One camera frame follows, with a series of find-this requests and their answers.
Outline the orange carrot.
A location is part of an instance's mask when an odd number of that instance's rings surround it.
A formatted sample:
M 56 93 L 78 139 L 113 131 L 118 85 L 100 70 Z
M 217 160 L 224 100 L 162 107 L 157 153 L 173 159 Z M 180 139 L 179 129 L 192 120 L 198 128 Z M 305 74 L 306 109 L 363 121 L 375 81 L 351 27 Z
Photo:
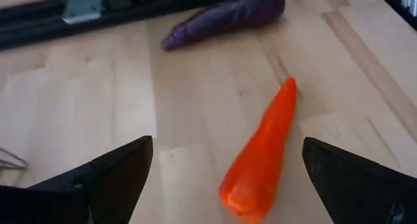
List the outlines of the orange carrot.
M 295 79 L 287 78 L 220 184 L 221 202 L 241 221 L 261 221 L 274 204 L 295 117 L 296 92 Z

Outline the silver mounting bracket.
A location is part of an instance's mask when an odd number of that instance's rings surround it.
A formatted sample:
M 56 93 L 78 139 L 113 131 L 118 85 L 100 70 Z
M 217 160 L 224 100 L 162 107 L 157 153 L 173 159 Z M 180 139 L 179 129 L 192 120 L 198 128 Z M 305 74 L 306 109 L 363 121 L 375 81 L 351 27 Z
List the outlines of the silver mounting bracket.
M 102 0 L 67 0 L 63 21 L 67 24 L 97 20 L 102 14 Z

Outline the black aluminium table frame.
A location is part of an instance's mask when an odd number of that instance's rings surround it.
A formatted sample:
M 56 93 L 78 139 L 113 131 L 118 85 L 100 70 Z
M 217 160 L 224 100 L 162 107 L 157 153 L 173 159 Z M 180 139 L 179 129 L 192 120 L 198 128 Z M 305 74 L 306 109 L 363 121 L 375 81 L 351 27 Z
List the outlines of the black aluminium table frame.
M 0 8 L 0 50 L 193 8 L 200 11 L 222 1 L 226 0 L 152 0 L 114 9 L 102 0 L 99 19 L 71 25 L 63 21 L 67 0 L 39 0 Z

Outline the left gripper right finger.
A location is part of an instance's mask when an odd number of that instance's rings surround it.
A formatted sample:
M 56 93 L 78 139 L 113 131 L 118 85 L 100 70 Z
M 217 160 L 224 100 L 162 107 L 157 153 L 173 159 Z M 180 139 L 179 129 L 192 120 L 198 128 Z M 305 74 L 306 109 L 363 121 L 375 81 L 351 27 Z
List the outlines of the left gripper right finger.
M 417 224 L 417 178 L 312 137 L 302 158 L 334 224 Z

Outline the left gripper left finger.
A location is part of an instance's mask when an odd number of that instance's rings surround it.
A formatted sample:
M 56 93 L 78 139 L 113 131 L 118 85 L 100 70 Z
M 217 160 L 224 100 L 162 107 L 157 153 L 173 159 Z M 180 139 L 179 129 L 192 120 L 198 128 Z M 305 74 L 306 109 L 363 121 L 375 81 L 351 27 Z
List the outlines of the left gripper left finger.
M 146 135 L 28 188 L 0 186 L 0 224 L 129 224 L 152 157 Z

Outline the purple eggplant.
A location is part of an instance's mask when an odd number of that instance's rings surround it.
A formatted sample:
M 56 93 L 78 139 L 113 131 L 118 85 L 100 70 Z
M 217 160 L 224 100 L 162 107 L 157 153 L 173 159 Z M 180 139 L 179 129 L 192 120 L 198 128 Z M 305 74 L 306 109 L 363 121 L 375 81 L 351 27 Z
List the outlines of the purple eggplant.
M 272 23 L 285 10 L 285 0 L 226 0 L 196 12 L 174 26 L 160 42 L 164 51 L 211 36 Z

